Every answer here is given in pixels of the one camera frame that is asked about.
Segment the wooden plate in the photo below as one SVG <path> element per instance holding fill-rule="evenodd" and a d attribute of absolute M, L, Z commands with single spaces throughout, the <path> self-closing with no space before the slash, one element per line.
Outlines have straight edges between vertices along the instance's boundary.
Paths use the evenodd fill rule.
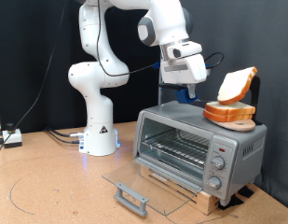
<path fill-rule="evenodd" d="M 243 120 L 237 120 L 232 122 L 217 122 L 214 120 L 211 120 L 211 122 L 224 127 L 226 129 L 238 131 L 238 132 L 248 132 L 255 128 L 255 123 L 251 119 L 243 119 Z"/>

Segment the toaster oven handle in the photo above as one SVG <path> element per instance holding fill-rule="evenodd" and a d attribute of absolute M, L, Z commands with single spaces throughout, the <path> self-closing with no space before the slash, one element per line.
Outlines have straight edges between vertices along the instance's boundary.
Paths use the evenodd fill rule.
<path fill-rule="evenodd" d="M 124 204 L 126 207 L 128 207 L 133 212 L 137 213 L 138 215 L 142 217 L 146 217 L 148 212 L 145 210 L 146 203 L 149 202 L 147 198 L 145 198 L 143 195 L 137 193 L 133 189 L 128 188 L 126 185 L 122 183 L 117 183 L 117 194 L 115 194 L 115 198 Z M 131 197 L 135 198 L 136 200 L 140 201 L 140 206 L 136 206 L 134 203 L 128 201 L 126 198 L 123 197 L 123 191 L 128 193 Z"/>

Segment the control knob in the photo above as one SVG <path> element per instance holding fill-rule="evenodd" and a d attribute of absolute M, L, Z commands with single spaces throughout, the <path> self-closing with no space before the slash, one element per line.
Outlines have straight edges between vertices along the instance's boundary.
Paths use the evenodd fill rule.
<path fill-rule="evenodd" d="M 7 124 L 6 124 L 6 127 L 7 127 L 7 132 L 8 132 L 8 133 L 14 133 L 14 132 L 15 132 L 15 130 L 14 130 L 14 128 L 15 128 L 14 123 L 7 123 Z"/>
<path fill-rule="evenodd" d="M 213 176 L 213 177 L 210 178 L 210 180 L 208 182 L 208 185 L 211 188 L 220 189 L 220 187 L 221 187 L 220 179 L 218 179 L 218 177 L 216 177 L 216 176 Z"/>
<path fill-rule="evenodd" d="M 217 169 L 222 170 L 225 167 L 225 161 L 221 157 L 215 157 L 211 160 L 211 164 Z"/>

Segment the black cable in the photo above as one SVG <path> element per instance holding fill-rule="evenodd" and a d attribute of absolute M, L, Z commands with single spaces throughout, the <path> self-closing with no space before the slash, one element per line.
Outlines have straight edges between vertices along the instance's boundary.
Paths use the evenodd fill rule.
<path fill-rule="evenodd" d="M 67 142 L 67 141 L 64 141 L 64 140 L 62 140 L 61 138 L 58 138 L 56 135 L 54 135 L 51 131 L 49 131 L 49 130 L 43 130 L 43 131 L 45 131 L 45 132 L 48 132 L 48 133 L 50 133 L 53 137 L 55 137 L 56 139 L 58 139 L 59 141 L 61 141 L 61 142 L 64 142 L 64 143 L 68 143 L 68 144 L 79 144 L 79 141 L 72 141 L 72 142 Z"/>
<path fill-rule="evenodd" d="M 265 173 L 264 173 L 264 166 L 263 166 L 263 164 L 262 164 L 262 166 L 261 166 L 261 175 L 262 175 L 262 184 L 261 184 L 261 189 L 264 189 L 264 187 L 265 187 Z"/>
<path fill-rule="evenodd" d="M 100 64 L 101 68 L 103 69 L 103 71 L 104 71 L 109 77 L 123 77 L 123 76 L 125 76 L 125 75 L 129 75 L 129 74 L 141 72 L 141 71 L 143 71 L 143 70 L 145 70 L 145 69 L 147 69 L 147 68 L 150 68 L 150 67 L 153 67 L 153 66 L 154 66 L 153 64 L 151 64 L 151 65 L 149 65 L 149 66 L 147 66 L 147 67 L 144 67 L 144 68 L 135 70 L 135 71 L 133 71 L 133 72 L 123 73 L 123 74 L 117 74 L 117 75 L 110 75 L 110 74 L 108 74 L 108 73 L 105 71 L 105 69 L 104 69 L 104 67 L 103 67 L 103 64 L 102 64 L 101 61 L 100 61 L 99 48 L 98 48 L 99 39 L 100 39 L 100 35 L 101 35 L 100 0 L 98 0 L 98 12 L 99 12 L 99 33 L 98 33 L 97 46 L 96 46 L 96 48 L 97 48 L 97 58 L 98 58 L 98 62 L 99 62 L 99 64 Z"/>
<path fill-rule="evenodd" d="M 44 79 L 43 79 L 43 82 L 42 82 L 42 86 L 41 86 L 41 89 L 40 89 L 40 92 L 38 93 L 34 103 L 32 104 L 32 106 L 30 107 L 30 109 L 22 116 L 22 118 L 20 119 L 20 121 L 15 125 L 14 129 L 13 129 L 13 132 L 18 128 L 18 126 L 21 124 L 21 122 L 25 119 L 25 117 L 30 113 L 30 111 L 34 108 L 35 104 L 38 102 L 39 98 L 40 98 L 40 95 L 42 93 L 42 90 L 44 88 L 44 84 L 45 84 L 45 81 L 47 79 L 47 76 L 48 76 L 48 70 L 50 68 L 50 64 L 51 64 L 51 60 L 52 60 L 52 56 L 54 54 L 54 51 L 55 51 L 55 48 L 57 46 L 57 42 L 58 42 L 58 37 L 59 37 L 59 33 L 60 33 L 60 30 L 61 30 L 61 26 L 62 26 L 62 19 L 63 19 L 63 14 L 64 14 L 64 10 L 65 10 L 65 7 L 67 5 L 67 2 L 69 0 L 65 0 L 65 3 L 63 4 L 63 8 L 62 8 L 62 16 L 61 16 L 61 20 L 60 20 L 60 25 L 59 25 L 59 28 L 58 28 L 58 32 L 57 32 L 57 37 L 56 37 L 56 41 L 54 43 L 54 47 L 53 47 L 53 50 L 51 52 L 51 55 L 50 55 L 50 58 L 49 58 L 49 63 L 48 63 L 48 69 L 47 69 L 47 72 L 44 76 Z M 4 141 L 4 143 L 0 146 L 0 152 L 2 150 L 2 147 L 5 145 L 5 142 L 9 139 L 9 137 L 12 135 L 12 133 L 9 134 L 9 136 L 6 138 L 6 140 Z"/>
<path fill-rule="evenodd" d="M 216 54 L 220 54 L 222 56 L 221 60 L 216 65 L 207 67 L 207 69 L 212 69 L 214 67 L 217 67 L 224 60 L 225 55 L 222 52 L 215 52 L 215 53 L 211 54 L 208 58 L 206 58 L 204 61 L 205 62 L 208 61 L 209 59 L 211 59 L 212 56 L 214 56 Z"/>
<path fill-rule="evenodd" d="M 51 131 L 51 132 L 53 132 L 53 133 L 55 133 L 55 134 L 61 136 L 61 137 L 70 137 L 70 134 L 66 134 L 66 133 L 58 133 L 57 131 L 55 131 L 55 130 L 53 130 L 52 128 L 49 128 L 49 127 L 47 127 L 46 129 L 47 129 L 48 131 Z"/>

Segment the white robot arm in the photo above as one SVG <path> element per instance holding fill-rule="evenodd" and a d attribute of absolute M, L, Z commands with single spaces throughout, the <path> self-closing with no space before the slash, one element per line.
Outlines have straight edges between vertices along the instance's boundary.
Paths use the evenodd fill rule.
<path fill-rule="evenodd" d="M 192 26 L 189 14 L 182 8 L 179 0 L 76 1 L 84 4 L 79 10 L 82 47 L 97 60 L 97 38 L 101 28 L 100 61 L 75 64 L 68 74 L 71 85 L 83 94 L 87 104 L 88 123 L 84 133 L 80 134 L 79 151 L 104 156 L 114 153 L 118 143 L 113 125 L 113 103 L 100 94 L 100 89 L 122 86 L 129 80 L 129 75 L 117 76 L 128 74 L 129 69 L 109 46 L 104 20 L 105 11 L 109 7 L 148 10 L 139 22 L 139 37 L 147 46 L 160 45 L 164 82 L 195 84 L 205 81 L 207 72 L 200 55 L 201 45 L 188 39 Z"/>

